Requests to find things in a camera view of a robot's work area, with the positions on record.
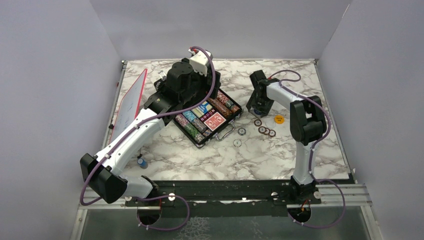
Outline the black poker case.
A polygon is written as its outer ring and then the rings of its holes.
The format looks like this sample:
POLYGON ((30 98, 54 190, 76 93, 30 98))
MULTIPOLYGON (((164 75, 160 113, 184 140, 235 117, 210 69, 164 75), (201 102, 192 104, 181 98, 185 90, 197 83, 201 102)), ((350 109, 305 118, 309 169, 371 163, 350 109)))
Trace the black poker case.
POLYGON ((163 122, 174 124, 197 147, 210 140, 223 140, 234 131, 234 121, 243 112, 239 103, 219 89, 216 98, 208 98, 200 106, 175 115, 163 117, 163 122))

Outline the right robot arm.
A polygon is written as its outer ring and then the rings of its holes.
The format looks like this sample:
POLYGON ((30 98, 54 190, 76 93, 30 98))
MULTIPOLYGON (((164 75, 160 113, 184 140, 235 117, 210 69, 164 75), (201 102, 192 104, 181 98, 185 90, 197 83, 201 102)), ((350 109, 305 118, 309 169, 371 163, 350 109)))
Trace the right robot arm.
POLYGON ((289 111, 289 130, 296 142, 295 169, 288 185, 289 199, 300 204, 316 190, 316 149, 331 130, 328 113, 317 95, 304 96, 284 86, 284 80, 266 77, 262 70, 250 76, 253 92, 247 109, 258 118, 268 115, 274 103, 289 111))

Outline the orange dealer button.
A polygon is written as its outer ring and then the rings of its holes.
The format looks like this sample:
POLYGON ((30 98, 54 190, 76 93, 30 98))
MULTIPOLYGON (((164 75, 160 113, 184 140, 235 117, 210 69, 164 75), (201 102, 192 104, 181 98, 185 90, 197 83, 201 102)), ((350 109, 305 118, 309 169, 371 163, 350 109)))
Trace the orange dealer button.
POLYGON ((278 125, 281 125, 285 122, 285 118, 282 115, 276 115, 274 117, 274 122, 278 125))

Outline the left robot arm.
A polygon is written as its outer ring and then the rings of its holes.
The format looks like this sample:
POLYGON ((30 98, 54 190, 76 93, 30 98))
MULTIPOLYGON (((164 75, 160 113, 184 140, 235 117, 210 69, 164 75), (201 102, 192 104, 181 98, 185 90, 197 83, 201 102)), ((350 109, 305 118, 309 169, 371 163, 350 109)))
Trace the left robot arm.
POLYGON ((123 170, 143 145, 160 132, 176 115, 198 107, 219 89, 218 73, 212 56, 197 54, 175 62, 165 77, 154 82, 156 92, 145 102, 120 135, 95 156, 86 153, 80 159, 84 185, 80 193, 83 206, 88 187, 98 194, 98 200, 108 204, 120 197, 138 197, 144 205, 157 200, 154 183, 145 176, 129 177, 123 170))

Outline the red card deck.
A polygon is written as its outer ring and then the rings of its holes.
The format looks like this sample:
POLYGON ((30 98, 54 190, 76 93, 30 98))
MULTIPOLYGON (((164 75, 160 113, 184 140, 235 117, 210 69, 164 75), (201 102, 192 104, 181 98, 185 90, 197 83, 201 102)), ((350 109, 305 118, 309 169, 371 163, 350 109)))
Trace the red card deck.
POLYGON ((222 116, 219 112, 215 112, 203 123, 208 127, 209 130, 215 131, 218 127, 224 124, 226 121, 225 117, 222 116))

